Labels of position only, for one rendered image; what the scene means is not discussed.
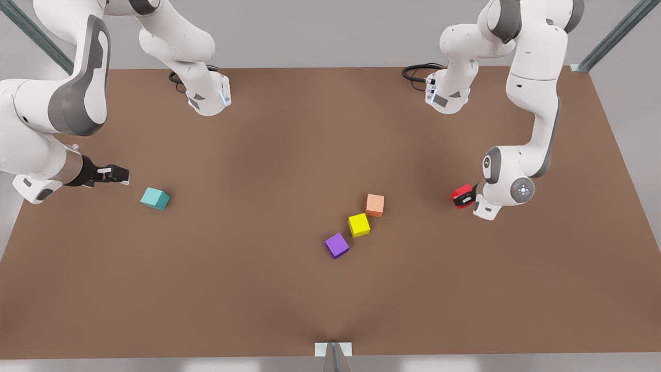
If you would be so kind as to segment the yellow wooden cube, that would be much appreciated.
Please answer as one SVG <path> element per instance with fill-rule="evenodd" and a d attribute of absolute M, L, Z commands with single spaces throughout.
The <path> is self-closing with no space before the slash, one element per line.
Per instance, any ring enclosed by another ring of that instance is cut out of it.
<path fill-rule="evenodd" d="M 371 228 L 365 213 L 349 217 L 349 227 L 352 238 L 368 235 Z"/>

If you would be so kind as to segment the teal wooden cube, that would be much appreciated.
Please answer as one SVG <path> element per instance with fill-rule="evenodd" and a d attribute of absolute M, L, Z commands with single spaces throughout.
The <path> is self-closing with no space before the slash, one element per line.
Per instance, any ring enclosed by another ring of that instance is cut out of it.
<path fill-rule="evenodd" d="M 155 188 L 146 188 L 140 202 L 151 209 L 164 210 L 170 197 L 164 191 Z"/>

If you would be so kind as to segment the purple wooden cube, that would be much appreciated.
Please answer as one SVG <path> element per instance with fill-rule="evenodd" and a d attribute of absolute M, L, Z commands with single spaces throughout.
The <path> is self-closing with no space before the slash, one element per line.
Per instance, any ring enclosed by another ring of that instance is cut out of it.
<path fill-rule="evenodd" d="M 350 249 L 349 244 L 340 232 L 325 240 L 324 245 L 330 252 L 333 259 L 337 259 Z"/>

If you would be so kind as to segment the silver frame post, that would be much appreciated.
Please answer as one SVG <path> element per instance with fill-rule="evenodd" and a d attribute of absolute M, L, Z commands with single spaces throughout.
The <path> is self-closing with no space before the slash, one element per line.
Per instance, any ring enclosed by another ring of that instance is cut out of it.
<path fill-rule="evenodd" d="M 68 75 L 73 73 L 73 61 L 13 0 L 0 0 L 0 11 L 21 29 L 52 61 L 59 65 L 63 71 Z"/>
<path fill-rule="evenodd" d="M 640 0 L 628 14 L 608 33 L 604 39 L 578 64 L 569 65 L 570 70 L 579 73 L 588 73 L 592 70 L 616 45 L 625 38 L 630 31 L 644 19 L 649 12 L 656 8 L 661 0 Z"/>
<path fill-rule="evenodd" d="M 315 343 L 314 356 L 324 357 L 323 372 L 352 372 L 347 356 L 352 356 L 351 342 Z"/>

